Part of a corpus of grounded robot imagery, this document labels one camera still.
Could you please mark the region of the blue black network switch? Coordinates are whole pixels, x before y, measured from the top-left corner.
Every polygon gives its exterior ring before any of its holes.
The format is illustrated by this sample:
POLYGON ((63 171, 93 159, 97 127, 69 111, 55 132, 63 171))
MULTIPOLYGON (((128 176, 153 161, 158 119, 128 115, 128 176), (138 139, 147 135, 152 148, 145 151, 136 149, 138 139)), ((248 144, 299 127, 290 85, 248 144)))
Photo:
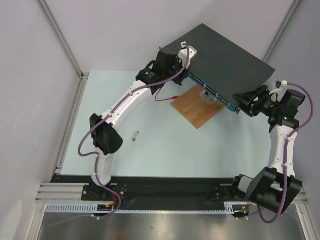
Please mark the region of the blue black network switch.
POLYGON ((182 43, 187 43, 197 52, 190 63, 190 78, 237 114, 241 110, 240 102, 234 95, 258 89, 275 72, 273 67, 205 24, 200 24, 165 48, 177 54, 182 43))

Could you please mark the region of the silver SFP module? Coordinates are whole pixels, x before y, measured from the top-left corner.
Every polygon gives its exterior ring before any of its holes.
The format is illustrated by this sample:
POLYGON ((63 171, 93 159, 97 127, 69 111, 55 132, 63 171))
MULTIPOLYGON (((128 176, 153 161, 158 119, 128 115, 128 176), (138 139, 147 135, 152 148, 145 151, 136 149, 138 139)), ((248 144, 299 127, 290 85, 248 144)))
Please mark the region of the silver SFP module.
POLYGON ((133 142, 135 142, 136 140, 137 140, 137 137, 139 136, 139 131, 137 131, 135 134, 134 134, 134 136, 133 136, 133 138, 132 138, 132 141, 133 142))

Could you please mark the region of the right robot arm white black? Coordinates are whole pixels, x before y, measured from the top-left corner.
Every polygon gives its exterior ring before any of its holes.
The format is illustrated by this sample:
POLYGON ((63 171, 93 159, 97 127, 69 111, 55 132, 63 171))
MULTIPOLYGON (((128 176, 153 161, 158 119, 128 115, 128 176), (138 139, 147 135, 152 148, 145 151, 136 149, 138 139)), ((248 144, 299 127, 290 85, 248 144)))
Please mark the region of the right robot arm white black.
POLYGON ((280 91, 269 91, 263 85, 233 96, 250 117, 260 113, 268 117, 271 147, 267 167, 255 178, 236 176, 230 195, 236 201, 251 202, 275 214, 283 214, 302 189, 302 182, 296 179, 293 153, 300 127, 296 114, 306 99, 304 94, 288 89, 278 100, 280 91))

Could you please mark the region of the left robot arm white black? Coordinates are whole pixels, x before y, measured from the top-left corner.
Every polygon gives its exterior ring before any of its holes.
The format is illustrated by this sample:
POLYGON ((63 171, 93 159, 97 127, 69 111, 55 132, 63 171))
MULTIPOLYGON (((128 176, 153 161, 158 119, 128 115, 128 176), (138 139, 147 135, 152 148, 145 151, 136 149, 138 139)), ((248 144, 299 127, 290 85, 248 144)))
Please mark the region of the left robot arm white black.
POLYGON ((92 194, 99 200, 105 200, 116 193, 107 185, 111 181, 111 168, 114 154, 122 147, 123 138, 119 129, 130 114, 145 100, 155 94, 167 82, 174 81, 178 85, 188 74, 188 68, 194 51, 188 47, 178 54, 161 49, 156 60, 151 61, 135 77, 130 89, 108 111, 102 115, 90 117, 91 137, 97 156, 92 181, 95 186, 92 194))

